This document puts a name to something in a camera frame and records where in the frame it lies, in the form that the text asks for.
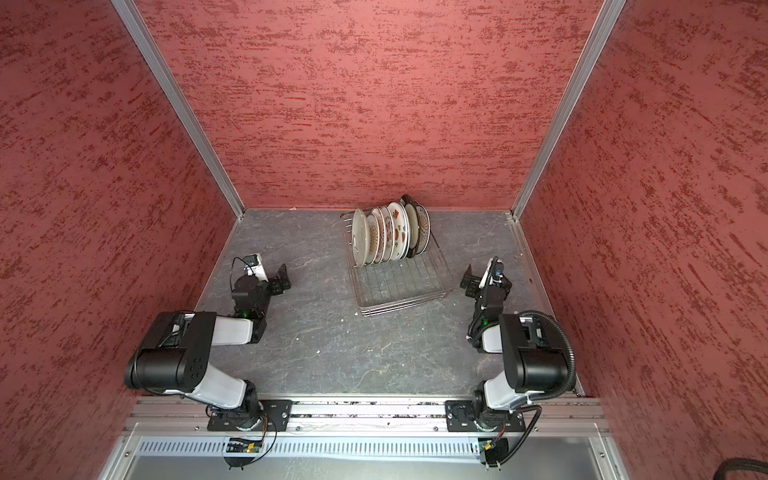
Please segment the watermelon blue rim plate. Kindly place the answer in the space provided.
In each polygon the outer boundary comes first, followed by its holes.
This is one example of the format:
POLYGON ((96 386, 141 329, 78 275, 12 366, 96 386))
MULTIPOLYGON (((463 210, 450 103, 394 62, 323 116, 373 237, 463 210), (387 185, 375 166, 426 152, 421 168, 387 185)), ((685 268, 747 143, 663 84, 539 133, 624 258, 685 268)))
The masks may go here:
POLYGON ((391 202, 387 208, 392 219, 394 235, 391 259, 400 260, 407 256, 409 250, 409 220, 404 206, 399 202, 391 202))

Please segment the large plain white plate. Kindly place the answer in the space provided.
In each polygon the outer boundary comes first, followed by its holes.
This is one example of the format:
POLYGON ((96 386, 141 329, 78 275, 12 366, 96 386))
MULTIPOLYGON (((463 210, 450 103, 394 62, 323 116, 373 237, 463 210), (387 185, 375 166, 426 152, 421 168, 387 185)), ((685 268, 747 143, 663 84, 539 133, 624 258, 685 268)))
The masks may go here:
POLYGON ((356 268, 361 268, 366 264, 370 245, 367 216, 361 209, 354 211, 351 233, 354 265, 356 268))

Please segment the black striped rim plate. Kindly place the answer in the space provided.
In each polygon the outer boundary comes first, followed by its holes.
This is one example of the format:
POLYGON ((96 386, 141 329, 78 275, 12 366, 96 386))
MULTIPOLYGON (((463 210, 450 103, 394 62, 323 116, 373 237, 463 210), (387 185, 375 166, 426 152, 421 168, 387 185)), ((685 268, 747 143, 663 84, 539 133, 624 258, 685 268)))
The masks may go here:
POLYGON ((416 256, 417 245, 420 235, 420 227, 418 223, 418 214, 416 210, 416 202, 413 198, 405 194, 401 197, 401 204, 406 211, 406 218, 408 221, 408 250, 407 257, 413 258, 416 256))

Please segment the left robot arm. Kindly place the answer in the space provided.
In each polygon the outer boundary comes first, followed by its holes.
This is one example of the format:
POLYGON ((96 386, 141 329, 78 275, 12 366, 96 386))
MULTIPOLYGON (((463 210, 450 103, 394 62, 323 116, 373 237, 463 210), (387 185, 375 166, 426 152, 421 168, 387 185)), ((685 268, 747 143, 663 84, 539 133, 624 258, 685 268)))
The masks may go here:
POLYGON ((210 363, 217 346, 259 343, 273 297, 291 288, 282 264, 269 277, 258 254, 237 259, 244 274, 230 283, 234 314, 178 310, 162 312, 128 361, 124 384, 153 396, 180 396, 206 406, 210 431, 269 429, 270 415, 253 382, 233 377, 210 363))

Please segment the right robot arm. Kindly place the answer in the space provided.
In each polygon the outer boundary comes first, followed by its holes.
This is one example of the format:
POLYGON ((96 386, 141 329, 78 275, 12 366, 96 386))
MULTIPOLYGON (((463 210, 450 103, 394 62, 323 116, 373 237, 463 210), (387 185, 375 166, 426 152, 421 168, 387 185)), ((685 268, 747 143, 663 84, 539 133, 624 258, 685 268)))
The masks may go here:
POLYGON ((501 373, 473 392, 473 422, 481 431, 496 431, 526 407, 557 398, 576 384, 575 351, 564 329, 538 310, 506 313, 511 287, 496 257, 483 274, 467 268, 460 281, 474 301, 468 343, 481 353, 501 356, 503 363, 501 373))

